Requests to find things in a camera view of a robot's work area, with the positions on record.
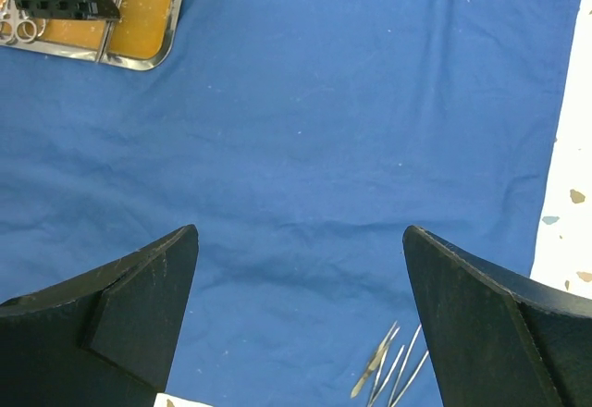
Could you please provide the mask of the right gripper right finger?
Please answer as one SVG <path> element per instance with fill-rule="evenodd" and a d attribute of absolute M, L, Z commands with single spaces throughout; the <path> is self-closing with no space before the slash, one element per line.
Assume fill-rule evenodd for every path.
<path fill-rule="evenodd" d="M 446 406 L 588 406 L 591 301 L 417 226 L 402 237 Z"/>

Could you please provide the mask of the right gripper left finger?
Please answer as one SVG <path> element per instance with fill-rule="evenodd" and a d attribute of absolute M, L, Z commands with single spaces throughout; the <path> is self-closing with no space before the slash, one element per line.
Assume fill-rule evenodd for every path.
<path fill-rule="evenodd" d="M 165 391 L 198 230 L 1 304 L 4 406 L 152 406 Z"/>

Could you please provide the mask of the thin steel tweezers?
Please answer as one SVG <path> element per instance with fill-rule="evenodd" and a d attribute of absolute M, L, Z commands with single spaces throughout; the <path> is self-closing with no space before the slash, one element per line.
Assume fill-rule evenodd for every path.
<path fill-rule="evenodd" d="M 380 394 L 386 388 L 388 382 L 391 380 L 391 377 L 392 377 L 395 369 L 398 366 L 399 360 L 400 360 L 401 356 L 403 355 L 404 350 L 405 350 L 405 346 L 401 345 L 395 360 L 391 364 L 387 373 L 384 374 L 382 379 L 380 379 L 380 377 L 382 376 L 382 370 L 384 369 L 384 362 L 386 360 L 387 355 L 384 354 L 383 357 L 381 358 L 381 361 L 379 363 L 379 367 L 376 371 L 375 384 L 373 386 L 369 401 L 366 404 L 367 407 L 373 406 L 374 403 L 376 402 L 377 398 L 380 396 Z"/>
<path fill-rule="evenodd" d="M 399 367 L 394 385 L 388 397 L 388 407 L 394 407 L 400 404 L 403 396 L 409 390 L 427 361 L 429 350 L 424 349 L 419 360 L 416 363 L 412 362 L 412 357 L 415 354 L 415 346 L 420 342 L 422 335 L 423 326 L 419 324 L 403 356 L 402 364 Z"/>

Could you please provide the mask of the blue surgical cloth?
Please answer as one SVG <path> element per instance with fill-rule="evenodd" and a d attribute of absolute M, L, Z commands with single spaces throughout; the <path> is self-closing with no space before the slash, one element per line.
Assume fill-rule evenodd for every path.
<path fill-rule="evenodd" d="M 1 296 L 193 224 L 168 390 L 362 406 L 417 225 L 528 275 L 581 0 L 184 0 L 147 72 L 1 52 Z"/>

